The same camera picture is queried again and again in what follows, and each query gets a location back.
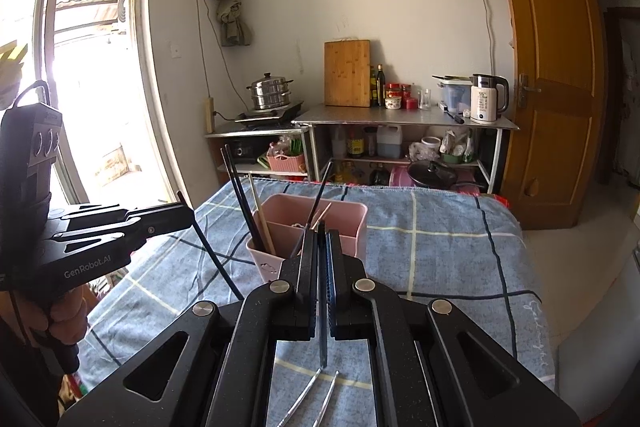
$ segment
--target table leg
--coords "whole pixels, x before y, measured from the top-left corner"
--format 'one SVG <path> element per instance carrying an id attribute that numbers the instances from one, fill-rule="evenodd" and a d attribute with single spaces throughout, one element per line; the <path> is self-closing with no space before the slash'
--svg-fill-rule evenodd
<path id="1" fill-rule="evenodd" d="M 494 162 L 491 165 L 491 176 L 489 176 L 489 188 L 487 194 L 494 193 L 495 177 L 498 172 L 498 160 L 500 159 L 500 146 L 502 145 L 502 129 L 498 129 L 495 137 Z"/>
<path id="2" fill-rule="evenodd" d="M 316 126 L 309 126 L 309 138 L 311 139 L 311 158 L 314 161 L 314 178 L 315 181 L 320 181 L 320 165 L 318 162 L 318 143 L 316 142 Z"/>

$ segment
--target silver screw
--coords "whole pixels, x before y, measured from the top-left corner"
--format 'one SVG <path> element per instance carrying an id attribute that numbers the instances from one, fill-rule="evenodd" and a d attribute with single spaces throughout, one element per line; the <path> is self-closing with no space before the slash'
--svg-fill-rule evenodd
<path id="1" fill-rule="evenodd" d="M 358 279 L 355 283 L 356 290 L 361 292 L 370 292 L 373 288 L 376 287 L 376 283 L 374 283 L 371 279 Z"/>
<path id="2" fill-rule="evenodd" d="M 196 302 L 193 305 L 193 308 L 191 308 L 191 311 L 198 317 L 206 317 L 207 315 L 210 315 L 211 312 L 213 312 L 213 304 L 209 301 Z"/>
<path id="3" fill-rule="evenodd" d="M 433 308 L 433 311 L 440 315 L 449 315 L 453 309 L 451 303 L 445 299 L 438 299 L 431 305 L 431 307 Z"/>
<path id="4" fill-rule="evenodd" d="M 274 293 L 284 293 L 289 291 L 290 284 L 287 281 L 278 279 L 269 285 L 269 289 Z"/>

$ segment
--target door panel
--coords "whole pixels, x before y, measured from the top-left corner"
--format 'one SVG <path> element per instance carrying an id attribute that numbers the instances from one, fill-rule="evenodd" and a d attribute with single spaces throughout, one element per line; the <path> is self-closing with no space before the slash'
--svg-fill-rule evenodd
<path id="1" fill-rule="evenodd" d="M 514 114 L 501 194 L 524 229 L 577 222 L 598 148 L 604 58 L 596 0 L 509 0 L 515 78 L 526 74 Z"/>

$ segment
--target pink basket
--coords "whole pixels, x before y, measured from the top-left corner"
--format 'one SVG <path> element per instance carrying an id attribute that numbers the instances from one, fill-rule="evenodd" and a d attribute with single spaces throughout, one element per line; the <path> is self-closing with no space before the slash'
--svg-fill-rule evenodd
<path id="1" fill-rule="evenodd" d="M 351 201 L 320 200 L 317 213 L 322 212 L 329 203 L 332 204 L 331 208 L 323 218 L 326 229 L 338 230 L 342 253 L 356 257 L 364 263 L 367 246 L 367 206 Z M 262 204 L 276 255 L 255 250 L 251 239 L 247 241 L 246 247 L 263 281 L 272 282 L 279 277 L 282 261 L 289 257 L 303 232 L 302 228 L 294 227 L 293 224 L 305 221 L 313 204 L 314 198 L 292 194 L 274 194 Z M 255 213 L 254 219 L 262 233 L 260 220 Z"/>
<path id="2" fill-rule="evenodd" d="M 272 171 L 306 173 L 305 155 L 300 156 L 267 156 Z"/>

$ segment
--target cutting board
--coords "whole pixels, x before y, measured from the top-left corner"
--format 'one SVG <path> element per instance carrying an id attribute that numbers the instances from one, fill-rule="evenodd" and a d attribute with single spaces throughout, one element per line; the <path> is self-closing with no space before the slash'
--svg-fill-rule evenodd
<path id="1" fill-rule="evenodd" d="M 369 107 L 369 41 L 324 43 L 324 105 Z"/>

